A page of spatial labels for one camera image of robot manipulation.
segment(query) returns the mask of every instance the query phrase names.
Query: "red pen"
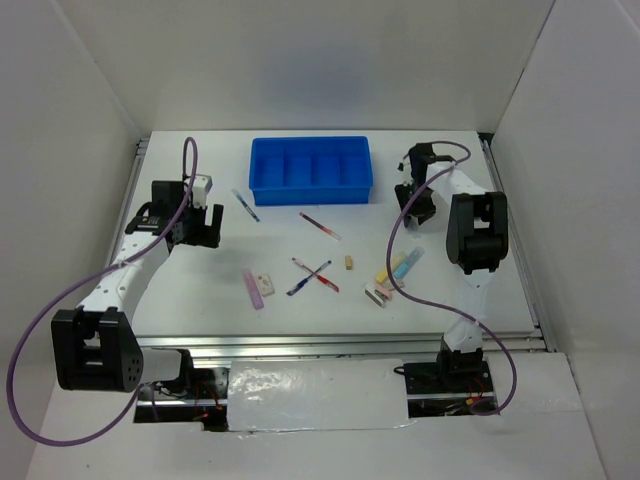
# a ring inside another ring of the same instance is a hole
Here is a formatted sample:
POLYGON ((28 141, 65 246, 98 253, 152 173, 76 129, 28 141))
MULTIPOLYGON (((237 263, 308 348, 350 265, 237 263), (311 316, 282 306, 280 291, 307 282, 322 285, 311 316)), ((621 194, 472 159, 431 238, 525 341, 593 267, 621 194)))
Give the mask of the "red pen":
POLYGON ((307 267, 304 263, 302 263, 300 260, 298 260, 295 257, 292 258, 291 260, 293 260, 293 263, 298 265, 303 270, 306 270, 307 272, 313 274, 314 277, 316 277, 318 280, 320 280, 322 283, 324 283, 327 287, 329 287, 332 290, 334 290, 336 293, 340 292, 340 288, 338 288, 338 286, 335 283, 333 283, 331 280, 329 280, 328 278, 323 277, 322 275, 318 275, 317 273, 315 273, 313 270, 311 270, 309 267, 307 267))
POLYGON ((320 230, 322 230, 324 233, 326 233, 327 235, 331 235, 333 238, 335 238, 336 240, 340 240, 342 237, 340 235, 338 235, 336 232, 334 232, 333 230, 325 227, 324 225, 322 225, 320 222, 316 222, 313 218, 305 215, 304 213, 300 212, 300 216, 302 218, 304 218, 307 222, 315 225, 316 227, 318 227, 320 230))

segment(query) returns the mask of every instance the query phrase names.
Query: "pen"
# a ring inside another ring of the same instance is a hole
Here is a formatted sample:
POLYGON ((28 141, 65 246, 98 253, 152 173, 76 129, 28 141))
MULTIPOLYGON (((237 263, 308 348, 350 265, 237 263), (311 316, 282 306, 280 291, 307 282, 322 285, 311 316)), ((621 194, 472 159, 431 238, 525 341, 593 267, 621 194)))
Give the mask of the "pen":
POLYGON ((231 189, 231 193, 233 193, 233 195, 238 199, 238 201, 242 204, 242 206, 244 207, 244 209, 249 212, 249 215, 251 215, 253 217, 253 219, 256 222, 259 222, 260 219, 258 218, 258 216, 253 212, 253 210, 251 210, 251 207, 249 205, 247 205, 247 202, 244 201, 244 198, 242 198, 242 195, 240 195, 240 192, 238 192, 235 188, 231 189))
POLYGON ((325 268, 327 268, 329 265, 331 265, 331 260, 327 260, 325 263, 322 264, 322 266, 320 268, 318 268, 315 272, 313 272, 311 275, 309 275, 307 278, 305 278, 304 280, 302 280, 301 282, 299 282, 295 287, 293 287, 291 290, 289 290, 287 292, 287 295, 292 296, 294 295, 298 290, 300 290, 302 287, 304 287, 307 282, 309 280, 311 280, 313 278, 314 275, 317 275, 318 273, 320 273, 322 270, 324 270, 325 268))
POLYGON ((322 230, 324 233, 331 235, 333 238, 335 238, 336 240, 340 240, 342 237, 340 235, 338 235, 336 232, 334 232, 333 230, 325 227, 324 225, 322 225, 319 222, 316 222, 313 218, 305 215, 304 213, 300 212, 300 216, 302 218, 304 218, 307 222, 312 223, 313 225, 315 225, 316 227, 318 227, 320 230, 322 230))
POLYGON ((322 283, 324 283, 327 287, 329 287, 332 290, 334 290, 336 293, 340 292, 340 289, 338 288, 338 286, 335 283, 333 283, 331 280, 329 280, 328 278, 323 277, 322 275, 318 275, 317 273, 315 273, 313 270, 311 270, 309 267, 307 267, 304 263, 302 263, 297 258, 292 258, 291 260, 293 260, 293 262, 296 265, 298 265, 300 268, 302 268, 303 270, 306 270, 307 272, 313 274, 314 277, 316 277, 318 280, 320 280, 322 283))

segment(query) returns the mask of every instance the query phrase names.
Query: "pink highlighter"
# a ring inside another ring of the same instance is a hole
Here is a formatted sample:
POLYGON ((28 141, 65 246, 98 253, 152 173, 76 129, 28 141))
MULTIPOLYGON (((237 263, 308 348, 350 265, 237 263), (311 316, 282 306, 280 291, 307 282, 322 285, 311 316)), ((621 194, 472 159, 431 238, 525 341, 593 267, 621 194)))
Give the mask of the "pink highlighter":
POLYGON ((262 297, 260 296, 260 290, 258 290, 258 285, 256 285, 256 281, 253 278, 253 273, 248 268, 245 268, 242 271, 242 276, 244 277, 244 283, 247 286, 247 290, 249 290, 249 296, 251 297, 251 303, 253 303, 253 308, 256 310, 260 310, 264 307, 264 303, 262 301, 262 297))

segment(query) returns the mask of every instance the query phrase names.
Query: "white plastic sheet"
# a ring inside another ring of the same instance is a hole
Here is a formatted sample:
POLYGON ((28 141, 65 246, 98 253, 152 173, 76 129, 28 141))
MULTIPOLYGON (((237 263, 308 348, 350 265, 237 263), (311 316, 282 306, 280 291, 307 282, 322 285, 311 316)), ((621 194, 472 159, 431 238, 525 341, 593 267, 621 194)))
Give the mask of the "white plastic sheet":
POLYGON ((234 362, 231 431, 354 430, 410 423, 400 360, 234 362))

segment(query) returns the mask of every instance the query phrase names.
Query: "marker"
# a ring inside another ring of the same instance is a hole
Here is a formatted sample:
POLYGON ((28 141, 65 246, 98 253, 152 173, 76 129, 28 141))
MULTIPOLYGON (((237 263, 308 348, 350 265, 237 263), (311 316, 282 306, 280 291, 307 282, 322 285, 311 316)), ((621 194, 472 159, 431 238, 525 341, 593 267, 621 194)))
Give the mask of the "marker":
POLYGON ((313 218, 305 215, 304 213, 300 212, 300 216, 302 218, 304 218, 307 222, 312 223, 313 225, 315 225, 316 227, 318 227, 320 230, 322 230, 324 233, 331 235, 333 238, 335 238, 336 240, 341 240, 342 237, 340 235, 338 235, 336 232, 334 232, 333 230, 325 227, 324 225, 322 225, 321 223, 316 222, 313 218))
MULTIPOLYGON (((407 258, 406 253, 404 252, 396 253, 391 259, 391 271, 395 272, 396 268, 398 268, 400 264, 405 261, 406 258, 407 258)), ((387 275, 387 267, 380 270, 376 275, 376 283, 379 283, 380 285, 384 285, 384 283, 388 279, 389 279, 389 275, 387 275)))
POLYGON ((311 280, 313 278, 314 275, 317 275, 318 273, 320 273, 322 270, 324 270, 325 268, 327 268, 329 265, 331 265, 331 260, 327 260, 325 263, 322 264, 322 266, 320 268, 318 268, 315 272, 312 272, 311 275, 309 275, 307 278, 305 278, 304 280, 302 280, 301 282, 299 282, 295 287, 293 287, 291 290, 289 290, 287 292, 287 295, 292 296, 294 295, 298 290, 300 290, 302 287, 304 287, 307 282, 309 280, 311 280))
POLYGON ((251 215, 256 222, 259 222, 260 219, 255 213, 253 213, 253 210, 251 210, 251 207, 247 205, 247 202, 244 201, 244 198, 242 198, 242 195, 240 195, 240 192, 238 192, 235 188, 232 188, 231 193, 233 193, 233 195, 238 199, 238 201, 242 204, 244 209, 247 212, 249 212, 249 215, 251 215))
POLYGON ((424 248, 422 247, 416 247, 413 249, 413 251, 409 254, 409 256, 404 260, 404 262, 402 262, 398 268, 396 268, 393 271, 393 278, 397 278, 397 279, 402 279, 404 278, 404 276, 409 273, 409 270, 411 270, 411 267, 413 267, 416 262, 418 260, 420 260, 420 257, 422 257, 422 255, 424 255, 424 248))

